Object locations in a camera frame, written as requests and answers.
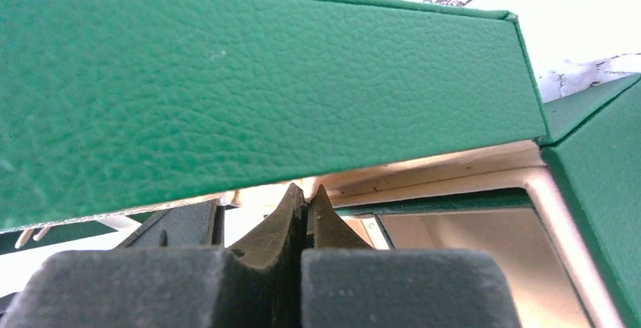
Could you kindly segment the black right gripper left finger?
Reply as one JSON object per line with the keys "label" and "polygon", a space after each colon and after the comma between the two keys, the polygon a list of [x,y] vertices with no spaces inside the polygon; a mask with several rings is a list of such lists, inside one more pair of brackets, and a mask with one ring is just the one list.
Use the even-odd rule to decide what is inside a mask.
{"label": "black right gripper left finger", "polygon": [[298,327],[304,196],[228,248],[169,245],[64,251],[18,293],[3,327]]}

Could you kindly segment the green jewelry box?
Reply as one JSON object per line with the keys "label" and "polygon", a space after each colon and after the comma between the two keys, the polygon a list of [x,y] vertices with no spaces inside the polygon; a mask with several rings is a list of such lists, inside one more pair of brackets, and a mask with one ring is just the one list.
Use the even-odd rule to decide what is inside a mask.
{"label": "green jewelry box", "polygon": [[640,75],[543,93],[518,17],[401,0],[1,0],[1,229],[288,187],[374,249],[470,249],[518,327],[640,325]]}

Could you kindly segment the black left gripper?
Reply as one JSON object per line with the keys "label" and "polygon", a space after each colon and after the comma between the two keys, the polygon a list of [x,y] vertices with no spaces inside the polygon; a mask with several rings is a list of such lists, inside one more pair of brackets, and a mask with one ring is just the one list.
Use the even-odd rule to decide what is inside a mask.
{"label": "black left gripper", "polygon": [[155,212],[116,247],[221,246],[225,211],[212,200]]}

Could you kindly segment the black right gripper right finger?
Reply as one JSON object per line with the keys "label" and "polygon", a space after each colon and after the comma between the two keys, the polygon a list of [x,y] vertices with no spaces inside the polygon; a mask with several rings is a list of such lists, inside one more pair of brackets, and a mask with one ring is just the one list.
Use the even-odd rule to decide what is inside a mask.
{"label": "black right gripper right finger", "polygon": [[335,212],[310,204],[314,244],[301,255],[304,327],[518,327],[495,260],[470,249],[374,249]]}

